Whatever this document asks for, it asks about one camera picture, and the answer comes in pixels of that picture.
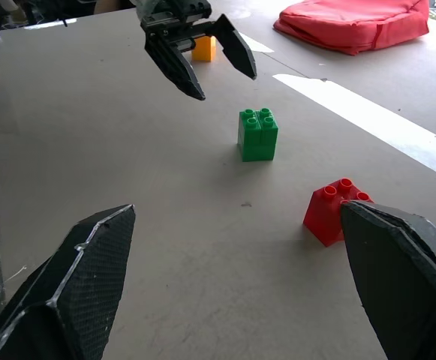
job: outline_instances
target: green block stud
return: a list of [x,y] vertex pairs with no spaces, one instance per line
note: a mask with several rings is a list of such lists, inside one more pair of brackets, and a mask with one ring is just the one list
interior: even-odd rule
[[239,113],[238,147],[243,161],[270,161],[275,156],[278,126],[269,109]]

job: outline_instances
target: toy brick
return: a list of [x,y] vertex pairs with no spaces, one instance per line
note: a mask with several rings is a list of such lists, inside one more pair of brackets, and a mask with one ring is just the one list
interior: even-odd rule
[[243,161],[274,159],[278,126],[269,109],[239,113],[238,146]]
[[344,239],[340,207],[350,200],[373,202],[348,178],[342,178],[313,193],[303,223],[324,246]]
[[192,50],[192,59],[196,62],[212,62],[216,57],[216,38],[203,36],[194,39],[196,47]]

